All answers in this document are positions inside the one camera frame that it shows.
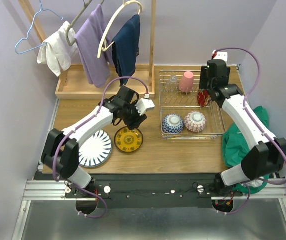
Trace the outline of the red white patterned bowl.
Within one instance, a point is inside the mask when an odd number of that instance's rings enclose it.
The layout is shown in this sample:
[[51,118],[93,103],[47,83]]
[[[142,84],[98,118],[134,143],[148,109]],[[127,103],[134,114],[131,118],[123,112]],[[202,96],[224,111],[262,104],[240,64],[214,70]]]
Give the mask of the red white patterned bowl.
[[191,111],[184,118],[184,126],[193,133],[199,133],[206,127],[206,118],[198,111]]

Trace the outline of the clear drinking glass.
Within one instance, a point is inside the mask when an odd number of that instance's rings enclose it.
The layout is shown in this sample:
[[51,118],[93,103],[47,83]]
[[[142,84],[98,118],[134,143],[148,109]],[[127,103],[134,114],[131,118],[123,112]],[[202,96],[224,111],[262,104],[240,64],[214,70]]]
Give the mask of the clear drinking glass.
[[166,83],[166,91],[176,91],[178,79],[175,75],[171,75]]

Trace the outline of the red floral plate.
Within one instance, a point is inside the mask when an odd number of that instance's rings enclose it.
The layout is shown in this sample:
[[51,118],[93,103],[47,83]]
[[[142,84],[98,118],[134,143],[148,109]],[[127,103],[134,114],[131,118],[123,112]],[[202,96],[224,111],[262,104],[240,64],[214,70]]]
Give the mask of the red floral plate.
[[198,89],[197,102],[200,107],[206,107],[211,102],[207,89]]

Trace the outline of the yellow patterned plate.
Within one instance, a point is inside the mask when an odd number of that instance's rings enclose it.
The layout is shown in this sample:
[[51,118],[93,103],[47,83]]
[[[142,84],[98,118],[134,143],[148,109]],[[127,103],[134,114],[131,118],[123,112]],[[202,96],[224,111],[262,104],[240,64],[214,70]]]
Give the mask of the yellow patterned plate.
[[114,144],[122,153],[134,153],[138,151],[143,144],[143,134],[137,128],[130,130],[128,127],[123,127],[115,134]]

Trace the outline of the blue white patterned bowl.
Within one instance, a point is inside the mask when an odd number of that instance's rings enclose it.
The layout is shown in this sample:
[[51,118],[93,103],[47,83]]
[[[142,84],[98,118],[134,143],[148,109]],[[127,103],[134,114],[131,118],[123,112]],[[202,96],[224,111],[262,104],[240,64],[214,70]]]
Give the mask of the blue white patterned bowl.
[[168,114],[162,120],[162,132],[165,134],[181,134],[183,128],[183,120],[177,114]]

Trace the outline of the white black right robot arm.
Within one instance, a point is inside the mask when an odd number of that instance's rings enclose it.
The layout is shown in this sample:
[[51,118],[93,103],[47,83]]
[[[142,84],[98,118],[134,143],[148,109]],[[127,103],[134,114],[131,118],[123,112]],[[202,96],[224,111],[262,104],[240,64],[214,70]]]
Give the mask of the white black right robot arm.
[[219,196],[224,196],[236,184],[261,181],[264,176],[278,172],[286,156],[286,140],[276,138],[262,124],[238,86],[228,83],[229,73],[225,61],[211,59],[201,67],[199,83],[211,101],[234,121],[249,148],[240,164],[215,175],[213,191]]

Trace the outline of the pink cup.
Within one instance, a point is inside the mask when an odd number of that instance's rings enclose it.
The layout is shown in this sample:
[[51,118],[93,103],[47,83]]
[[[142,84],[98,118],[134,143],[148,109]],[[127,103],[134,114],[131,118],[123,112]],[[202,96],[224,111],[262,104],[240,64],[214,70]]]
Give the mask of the pink cup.
[[189,93],[193,89],[194,75],[191,71],[183,73],[181,81],[179,83],[179,90],[183,93]]

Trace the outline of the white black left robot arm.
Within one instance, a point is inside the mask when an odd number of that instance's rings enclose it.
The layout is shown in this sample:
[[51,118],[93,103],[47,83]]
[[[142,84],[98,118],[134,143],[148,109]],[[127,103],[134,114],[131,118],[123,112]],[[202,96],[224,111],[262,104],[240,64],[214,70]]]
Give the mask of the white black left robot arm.
[[79,148],[96,132],[123,121],[130,129],[136,129],[147,118],[146,112],[155,107],[145,94],[144,98],[135,91],[122,86],[110,98],[102,98],[100,104],[78,123],[64,131],[52,129],[48,135],[41,155],[41,162],[52,169],[55,181],[68,180],[77,185],[76,191],[84,198],[93,194],[92,177],[79,166]]

